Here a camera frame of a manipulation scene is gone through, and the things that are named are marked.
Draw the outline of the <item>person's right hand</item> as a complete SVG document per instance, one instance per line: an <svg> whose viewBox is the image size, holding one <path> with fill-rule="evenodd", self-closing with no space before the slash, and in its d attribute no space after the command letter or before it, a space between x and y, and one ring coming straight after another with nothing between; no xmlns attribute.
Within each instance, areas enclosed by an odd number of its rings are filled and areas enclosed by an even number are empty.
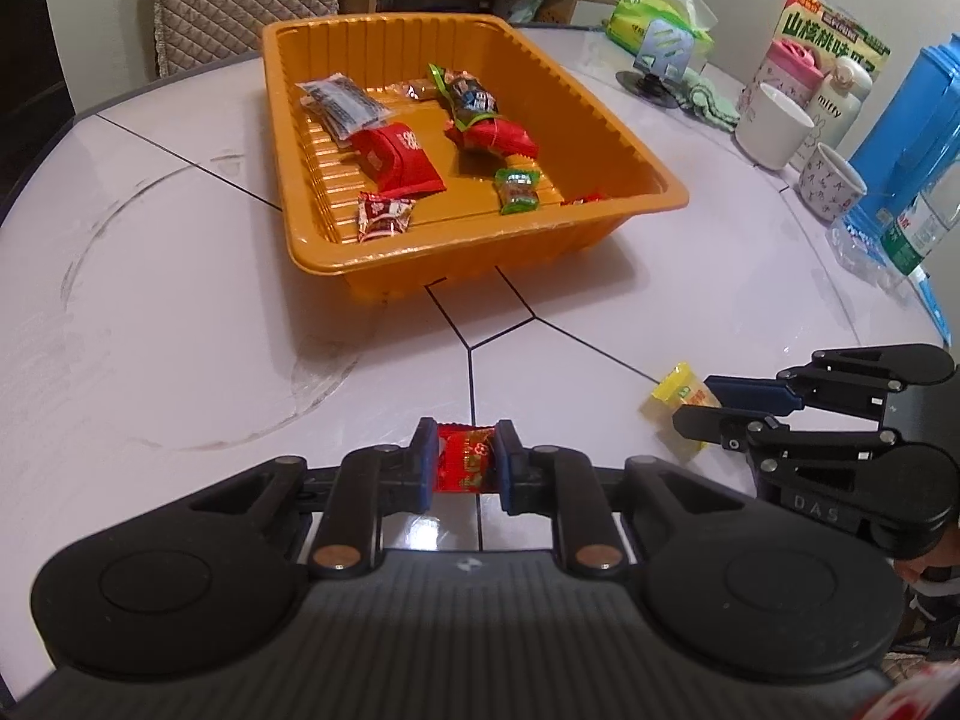
<svg viewBox="0 0 960 720"><path fill-rule="evenodd" d="M930 550L929 553L924 554L924 556L915 557L914 559L910 559L910 561L895 561L893 563L893 570L901 580L905 580L905 582L908 583L916 583L921 580L923 572L926 569L930 569L931 567L934 567L934 569L952 567L955 561L957 561L957 557L953 555L952 543L950 543L947 538L942 538L934 550Z"/></svg>

